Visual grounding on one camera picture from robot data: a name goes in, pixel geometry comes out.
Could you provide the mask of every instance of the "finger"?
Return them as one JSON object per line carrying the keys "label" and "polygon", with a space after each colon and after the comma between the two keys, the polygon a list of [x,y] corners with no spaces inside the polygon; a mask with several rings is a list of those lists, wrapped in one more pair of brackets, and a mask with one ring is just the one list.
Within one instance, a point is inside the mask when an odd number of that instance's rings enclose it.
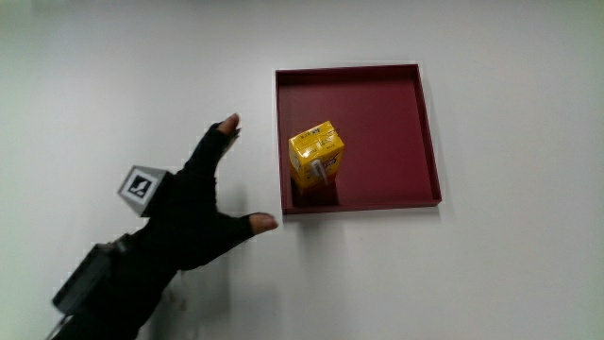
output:
{"label": "finger", "polygon": [[230,136],[235,132],[235,128],[239,125],[239,114],[231,114],[224,122],[218,126],[218,130],[226,136]]}
{"label": "finger", "polygon": [[214,228],[202,232],[205,241],[199,248],[202,256],[199,265],[208,264],[254,236],[250,221],[246,218],[217,218],[214,220]]}
{"label": "finger", "polygon": [[254,235],[261,234],[263,232],[274,230],[278,227],[278,223],[270,213],[257,212],[244,216],[250,221],[252,227],[252,233]]}
{"label": "finger", "polygon": [[232,114],[221,123],[212,124],[182,170],[176,174],[190,176],[192,179],[213,177],[218,161],[238,138],[239,130],[235,128],[238,124],[237,113]]}

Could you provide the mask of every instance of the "dark red tray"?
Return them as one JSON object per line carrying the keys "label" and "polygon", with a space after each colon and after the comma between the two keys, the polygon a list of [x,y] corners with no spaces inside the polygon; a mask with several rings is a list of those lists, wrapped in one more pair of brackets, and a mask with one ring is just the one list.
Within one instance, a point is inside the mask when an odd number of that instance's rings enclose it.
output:
{"label": "dark red tray", "polygon": [[[441,202],[418,65],[277,71],[283,214],[434,207]],[[300,196],[288,140],[330,121],[344,142],[334,185]]]}

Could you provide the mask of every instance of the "juice carton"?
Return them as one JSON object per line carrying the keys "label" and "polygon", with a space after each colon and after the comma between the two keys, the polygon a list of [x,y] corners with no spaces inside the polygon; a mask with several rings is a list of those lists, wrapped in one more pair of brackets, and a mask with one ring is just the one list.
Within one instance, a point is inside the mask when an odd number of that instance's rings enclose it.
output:
{"label": "juice carton", "polygon": [[344,143],[329,121],[290,138],[290,170],[300,194],[335,181],[343,151]]}

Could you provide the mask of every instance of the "black sleeve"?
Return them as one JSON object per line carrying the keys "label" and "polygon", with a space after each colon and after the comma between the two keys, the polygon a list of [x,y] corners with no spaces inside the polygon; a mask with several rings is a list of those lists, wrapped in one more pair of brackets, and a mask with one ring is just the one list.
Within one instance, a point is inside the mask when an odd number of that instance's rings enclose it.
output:
{"label": "black sleeve", "polygon": [[173,265],[140,240],[126,255],[116,256],[111,270],[111,276],[99,284],[53,340],[135,339],[176,274]]}

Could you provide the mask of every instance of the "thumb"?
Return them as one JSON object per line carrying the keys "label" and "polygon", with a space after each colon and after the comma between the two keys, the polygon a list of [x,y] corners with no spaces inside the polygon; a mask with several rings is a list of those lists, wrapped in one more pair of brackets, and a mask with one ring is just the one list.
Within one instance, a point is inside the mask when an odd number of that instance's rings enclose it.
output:
{"label": "thumb", "polygon": [[268,230],[274,230],[278,227],[278,223],[275,218],[269,213],[253,213],[249,216],[249,223],[252,226],[252,233],[254,235],[261,234]]}

